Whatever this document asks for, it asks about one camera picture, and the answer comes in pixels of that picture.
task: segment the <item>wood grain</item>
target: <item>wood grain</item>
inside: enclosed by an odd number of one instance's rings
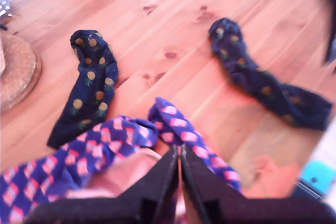
[[[108,119],[146,119],[155,97],[164,97],[239,171],[247,196],[285,196],[322,133],[286,125],[235,87],[211,52],[207,30],[222,17],[237,21],[258,64],[335,102],[333,66],[321,65],[329,11],[325,0],[13,0],[5,33],[36,48],[44,70],[32,93],[2,114],[1,171],[52,152],[46,142],[78,76],[69,38],[96,29],[120,71]],[[258,179],[264,156],[288,179]]]

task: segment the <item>pineapple pattern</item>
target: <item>pineapple pattern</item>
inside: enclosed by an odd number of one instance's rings
[[[95,47],[97,45],[96,39],[90,39],[89,44],[90,44],[91,47]]]
[[[240,59],[238,60],[238,64],[241,65],[242,67],[245,66],[245,63],[246,63],[246,61],[245,61],[244,58],[240,58]]]
[[[99,65],[101,65],[102,67],[106,67],[106,63],[105,63],[105,58],[104,57],[101,57],[99,59]]]
[[[217,34],[218,34],[218,38],[219,38],[219,39],[222,39],[222,38],[223,38],[223,34],[224,34],[224,29],[222,29],[221,27],[218,27],[218,28],[216,29],[216,32],[217,32]]]
[[[233,44],[237,44],[238,40],[239,40],[239,37],[238,37],[237,35],[233,35],[233,36],[231,37],[231,42],[232,42]]]
[[[75,42],[76,42],[77,46],[84,45],[84,40],[82,40],[81,38],[76,39]]]
[[[107,112],[107,108],[108,108],[108,106],[107,106],[106,103],[104,103],[104,102],[100,103],[99,107],[98,107],[98,115],[99,116],[104,116]]]
[[[90,119],[84,119],[84,120],[82,120],[80,123],[79,123],[79,128],[81,129],[81,130],[84,130],[84,129],[86,129],[87,127],[88,127],[88,124],[90,124],[91,123],[91,120]]]
[[[105,79],[105,89],[110,90],[112,88],[113,84],[114,84],[114,82],[111,78],[106,78]]]
[[[100,100],[102,100],[104,98],[104,92],[103,91],[98,91],[97,93],[96,93],[96,100],[97,101],[100,101]]]
[[[220,56],[222,59],[226,60],[228,58],[227,51],[225,49],[222,49]]]
[[[96,77],[95,72],[89,71],[87,74],[87,79],[86,79],[86,86],[90,86],[92,84],[92,81],[94,80],[94,78]]]
[[[158,135],[171,135],[166,138],[170,146],[185,143],[219,178],[241,189],[239,175],[206,146],[183,114],[168,101],[156,98],[148,121],[119,116],[61,146],[52,156],[12,167],[1,174],[1,221],[22,221],[39,204],[65,196],[73,182],[64,180],[63,174],[76,178],[78,189],[83,188],[93,175],[137,152],[139,147],[154,147]],[[29,178],[22,179],[27,167]]]
[[[291,125],[317,130],[327,128],[332,104],[307,90],[279,82],[255,64],[237,23],[228,18],[219,19],[208,33],[213,52],[236,85]]]
[[[55,149],[106,119],[115,94],[114,83],[118,79],[118,66],[112,48],[108,48],[109,44],[98,31],[78,30],[71,36],[70,43],[74,53],[80,56],[79,77],[69,95],[66,109],[49,137],[47,145]]]
[[[91,64],[92,63],[92,60],[90,58],[85,58],[85,64]]]
[[[76,115],[78,113],[78,111],[80,110],[80,108],[82,107],[83,102],[80,99],[75,99],[72,103],[72,115]]]

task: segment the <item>metal object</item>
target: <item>metal object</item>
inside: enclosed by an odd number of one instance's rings
[[[336,223],[335,212],[318,200],[247,199],[212,173],[188,147],[180,148],[173,146],[118,198],[61,199],[42,204],[25,224],[172,224],[179,159],[189,223]]]
[[[12,0],[0,0],[0,18],[3,17],[12,17],[12,14],[9,12],[11,9]]]

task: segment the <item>sock-covered foot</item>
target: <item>sock-covered foot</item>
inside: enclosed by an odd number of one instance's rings
[[[255,96],[286,122],[325,130],[332,104],[304,89],[278,82],[249,57],[240,27],[227,18],[212,24],[212,50],[232,81]]]
[[[111,47],[96,30],[78,30],[70,39],[79,59],[79,77],[48,141],[59,148],[105,121],[118,78]]]

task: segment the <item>blue object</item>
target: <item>blue object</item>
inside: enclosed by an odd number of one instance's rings
[[[222,18],[211,25],[209,35],[213,52],[235,84],[291,125],[317,130],[327,128],[332,104],[317,94],[278,82],[267,70],[255,64],[235,22]]]

